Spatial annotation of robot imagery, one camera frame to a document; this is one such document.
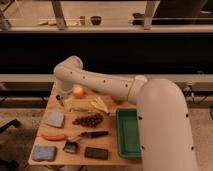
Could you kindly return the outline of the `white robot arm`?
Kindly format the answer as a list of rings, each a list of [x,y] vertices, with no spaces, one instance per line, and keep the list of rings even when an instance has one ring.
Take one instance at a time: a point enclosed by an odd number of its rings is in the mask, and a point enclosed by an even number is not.
[[[77,56],[57,64],[53,73],[62,98],[80,84],[136,106],[143,171],[199,171],[187,103],[174,82],[85,71]]]

